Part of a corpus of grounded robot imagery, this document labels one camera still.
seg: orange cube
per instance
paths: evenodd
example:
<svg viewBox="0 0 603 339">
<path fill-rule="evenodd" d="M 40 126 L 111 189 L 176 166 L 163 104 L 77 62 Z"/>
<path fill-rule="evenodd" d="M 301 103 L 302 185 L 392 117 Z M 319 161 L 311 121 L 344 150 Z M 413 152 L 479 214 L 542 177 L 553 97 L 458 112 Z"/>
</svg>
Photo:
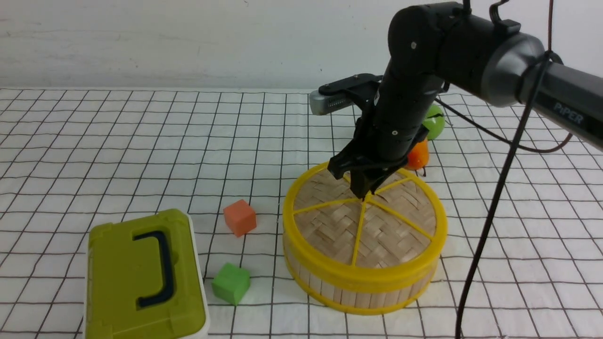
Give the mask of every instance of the orange cube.
<svg viewBox="0 0 603 339">
<path fill-rule="evenodd" d="M 256 228 L 256 212 L 245 200 L 224 208 L 226 226 L 239 238 Z"/>
</svg>

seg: table surface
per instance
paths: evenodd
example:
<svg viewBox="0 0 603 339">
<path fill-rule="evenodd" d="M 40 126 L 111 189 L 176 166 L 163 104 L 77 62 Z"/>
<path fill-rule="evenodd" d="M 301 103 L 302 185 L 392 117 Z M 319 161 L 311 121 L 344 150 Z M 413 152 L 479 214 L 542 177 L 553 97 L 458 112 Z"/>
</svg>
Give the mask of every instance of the table surface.
<svg viewBox="0 0 603 339">
<path fill-rule="evenodd" d="M 216 338 L 452 338 L 455 307 L 508 146 L 449 114 L 424 178 L 449 219 L 434 281 L 384 316 L 321 306 L 291 279 L 279 215 L 291 183 L 353 133 L 348 108 L 312 116 L 308 91 L 0 89 L 0 338 L 80 338 L 87 231 L 168 208 L 194 222 Z M 441 98 L 511 138 L 523 107 Z M 523 144 L 566 132 L 533 114 Z M 467 338 L 603 337 L 603 156 L 573 139 L 518 152 L 472 286 Z M 220 211 L 258 213 L 235 238 Z M 241 305 L 215 298 L 226 262 L 251 272 Z"/>
</svg>

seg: wire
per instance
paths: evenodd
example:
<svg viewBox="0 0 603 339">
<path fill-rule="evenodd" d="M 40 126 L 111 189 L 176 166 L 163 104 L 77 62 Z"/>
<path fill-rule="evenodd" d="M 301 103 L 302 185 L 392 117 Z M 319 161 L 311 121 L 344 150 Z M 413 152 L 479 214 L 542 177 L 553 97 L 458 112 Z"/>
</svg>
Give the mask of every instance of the wire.
<svg viewBox="0 0 603 339">
<path fill-rule="evenodd" d="M 552 11 L 553 11 L 553 0 L 549 2 L 549 36 L 551 31 L 551 21 L 552 21 Z M 484 228 L 482 229 L 482 233 L 479 237 L 478 245 L 475 248 L 475 255 L 471 261 L 471 266 L 469 267 L 469 272 L 467 273 L 467 279 L 465 280 L 465 284 L 463 286 L 463 292 L 461 293 L 461 300 L 459 301 L 458 310 L 456 313 L 456 326 L 455 326 L 455 339 L 461 339 L 462 332 L 462 323 L 463 323 L 463 313 L 465 310 L 465 304 L 467 303 L 467 297 L 469 296 L 469 289 L 471 288 L 471 284 L 473 282 L 473 278 L 475 276 L 475 271 L 478 268 L 479 259 L 482 256 L 482 252 L 484 251 L 484 246 L 486 240 L 488 240 L 488 233 L 490 232 L 490 228 L 492 227 L 492 222 L 494 221 L 494 215 L 496 213 L 496 208 L 498 207 L 498 202 L 500 200 L 500 195 L 502 194 L 502 190 L 505 187 L 505 182 L 507 180 L 507 175 L 511 170 L 511 165 L 513 164 L 513 159 L 515 158 L 515 154 L 517 150 L 520 148 L 519 142 L 521 141 L 523 132 L 525 131 L 526 125 L 528 123 L 529 114 L 532 111 L 532 106 L 534 105 L 534 101 L 536 99 L 536 95 L 540 90 L 540 86 L 542 84 L 542 79 L 545 76 L 545 72 L 550 65 L 551 57 L 554 58 L 554 53 L 550 49 L 551 47 L 551 38 L 549 38 L 549 49 L 544 54 L 544 59 L 540 63 L 538 67 L 538 74 L 536 79 L 536 84 L 530 91 L 529 98 L 526 102 L 526 106 L 523 110 L 523 114 L 519 120 L 519 125 L 517 126 L 517 130 L 513 137 L 513 141 L 511 142 L 511 146 L 509 148 L 509 152 L 507 153 L 507 158 L 505 159 L 505 163 L 500 171 L 500 177 L 498 182 L 496 183 L 496 188 L 494 190 L 494 195 L 492 196 L 492 202 L 490 203 L 490 208 L 488 209 L 488 215 L 486 216 L 486 221 L 484 223 Z"/>
<path fill-rule="evenodd" d="M 463 12 L 471 14 L 471 0 L 463 0 Z"/>
<path fill-rule="evenodd" d="M 447 110 L 451 111 L 452 113 L 458 115 L 461 119 L 467 121 L 469 124 L 477 127 L 480 131 L 483 131 L 484 133 L 488 134 L 489 136 L 491 136 L 492 138 L 495 138 L 498 141 L 502 141 L 504 143 L 506 143 L 507 145 L 511 145 L 511 141 L 507 140 L 499 135 L 497 135 L 496 133 L 492 132 L 491 130 L 485 128 L 484 126 L 478 124 L 477 122 L 471 120 L 470 118 L 468 118 L 466 115 L 462 114 L 461 112 L 457 111 L 456 109 L 452 108 L 450 105 L 446 104 L 444 101 L 440 100 L 440 99 L 435 99 L 435 102 L 442 105 L 444 108 L 446 108 Z M 540 153 L 540 154 L 546 154 L 546 153 L 553 153 L 556 152 L 560 149 L 562 149 L 565 145 L 567 145 L 567 143 L 571 140 L 572 135 L 568 134 L 566 136 L 566 138 L 559 143 L 559 145 L 553 147 L 553 148 L 549 148 L 546 150 L 540 150 L 538 148 L 532 148 L 532 147 L 527 147 L 527 146 L 523 146 L 523 145 L 519 145 L 518 148 L 520 150 L 524 150 L 524 151 L 528 151 L 528 152 L 533 152 L 533 153 Z"/>
</svg>

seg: box lid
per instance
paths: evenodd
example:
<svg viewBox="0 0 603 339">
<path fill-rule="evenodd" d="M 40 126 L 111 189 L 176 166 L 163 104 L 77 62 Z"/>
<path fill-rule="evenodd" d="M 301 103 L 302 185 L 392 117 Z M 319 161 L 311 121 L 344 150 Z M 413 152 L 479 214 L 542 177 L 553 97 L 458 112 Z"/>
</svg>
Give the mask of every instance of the box lid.
<svg viewBox="0 0 603 339">
<path fill-rule="evenodd" d="M 90 231 L 86 338 L 181 338 L 206 322 L 188 216 L 176 209 Z"/>
</svg>

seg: yellow plastic rim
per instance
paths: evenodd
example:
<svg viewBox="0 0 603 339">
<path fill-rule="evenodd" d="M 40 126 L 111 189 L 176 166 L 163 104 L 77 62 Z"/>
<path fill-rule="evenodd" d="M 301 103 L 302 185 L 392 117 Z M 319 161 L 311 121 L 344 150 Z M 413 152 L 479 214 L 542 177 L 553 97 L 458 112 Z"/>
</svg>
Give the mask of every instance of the yellow plastic rim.
<svg viewBox="0 0 603 339">
<path fill-rule="evenodd" d="M 289 251 L 296 260 L 320 279 L 325 280 L 336 287 L 357 293 L 389 292 L 407 287 L 425 277 L 428 274 L 430 265 L 440 257 L 447 235 L 446 213 L 444 211 L 444 206 L 441 204 L 435 192 L 413 173 L 405 169 L 398 170 L 398 173 L 406 177 L 402 180 L 408 179 L 413 181 L 421 188 L 433 205 L 436 228 L 434 235 L 429 237 L 431 243 L 425 248 L 425 251 L 416 258 L 397 266 L 377 269 L 346 265 L 328 258 L 314 249 L 304 239 L 295 224 L 294 214 L 299 211 L 294 210 L 294 201 L 300 188 L 312 176 L 326 168 L 327 163 L 322 163 L 321 165 L 306 171 L 291 185 L 291 188 L 285 197 L 283 206 L 284 236 L 288 237 L 291 243 Z M 394 186 L 393 184 L 387 185 L 382 189 Z"/>
</svg>

